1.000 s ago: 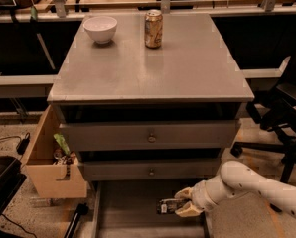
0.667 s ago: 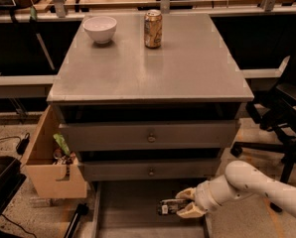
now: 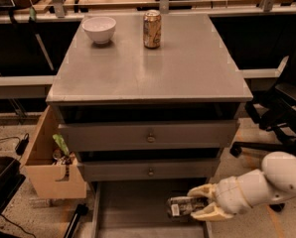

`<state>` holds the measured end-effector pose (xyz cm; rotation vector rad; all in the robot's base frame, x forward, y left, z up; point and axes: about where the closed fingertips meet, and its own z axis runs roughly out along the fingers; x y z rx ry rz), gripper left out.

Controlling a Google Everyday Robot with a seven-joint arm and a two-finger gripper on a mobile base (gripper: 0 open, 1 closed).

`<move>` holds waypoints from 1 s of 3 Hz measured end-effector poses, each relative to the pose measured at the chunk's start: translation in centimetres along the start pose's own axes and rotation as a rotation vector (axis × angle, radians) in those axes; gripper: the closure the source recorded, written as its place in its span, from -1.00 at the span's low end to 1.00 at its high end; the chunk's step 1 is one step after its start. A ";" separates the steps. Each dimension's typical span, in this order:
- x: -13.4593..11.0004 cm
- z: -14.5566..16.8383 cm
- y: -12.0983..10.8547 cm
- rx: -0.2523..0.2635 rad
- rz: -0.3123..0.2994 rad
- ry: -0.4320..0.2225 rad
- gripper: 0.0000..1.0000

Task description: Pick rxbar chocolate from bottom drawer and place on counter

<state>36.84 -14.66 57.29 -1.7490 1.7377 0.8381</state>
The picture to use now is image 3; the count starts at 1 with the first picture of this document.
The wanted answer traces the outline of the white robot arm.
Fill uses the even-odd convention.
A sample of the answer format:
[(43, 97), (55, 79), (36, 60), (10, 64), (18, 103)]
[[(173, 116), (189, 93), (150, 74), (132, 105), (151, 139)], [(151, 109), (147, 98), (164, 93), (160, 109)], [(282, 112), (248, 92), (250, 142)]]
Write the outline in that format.
[(199, 221), (222, 221), (256, 205), (283, 203), (296, 197), (296, 157), (272, 152), (263, 158), (260, 169), (194, 187), (188, 196), (206, 197), (211, 202), (191, 213)]

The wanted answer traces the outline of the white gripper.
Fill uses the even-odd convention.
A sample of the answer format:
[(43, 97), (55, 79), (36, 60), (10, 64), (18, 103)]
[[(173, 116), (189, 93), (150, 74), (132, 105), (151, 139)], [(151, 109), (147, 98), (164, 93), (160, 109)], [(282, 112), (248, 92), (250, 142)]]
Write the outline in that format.
[(217, 203), (212, 202), (204, 209), (191, 213), (198, 221), (223, 221), (250, 209), (236, 177), (196, 186), (188, 191), (187, 196), (216, 198)]

